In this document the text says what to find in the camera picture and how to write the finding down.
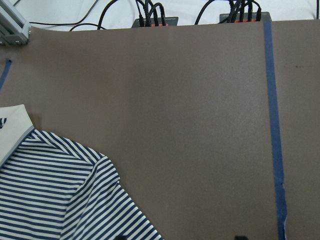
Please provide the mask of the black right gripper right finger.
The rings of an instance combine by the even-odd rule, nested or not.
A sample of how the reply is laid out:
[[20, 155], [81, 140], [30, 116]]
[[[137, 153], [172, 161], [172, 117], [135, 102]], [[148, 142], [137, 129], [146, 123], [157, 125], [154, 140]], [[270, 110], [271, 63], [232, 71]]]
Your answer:
[[247, 237], [243, 235], [236, 235], [234, 237], [234, 240], [247, 240]]

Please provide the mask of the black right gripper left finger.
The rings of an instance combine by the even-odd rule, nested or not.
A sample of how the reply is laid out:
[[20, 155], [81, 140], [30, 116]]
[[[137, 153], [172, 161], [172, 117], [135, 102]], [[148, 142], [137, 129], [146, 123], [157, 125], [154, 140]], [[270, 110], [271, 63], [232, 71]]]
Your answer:
[[124, 235], [119, 235], [119, 236], [116, 236], [115, 237], [115, 240], [127, 240], [127, 236], [124, 236]]

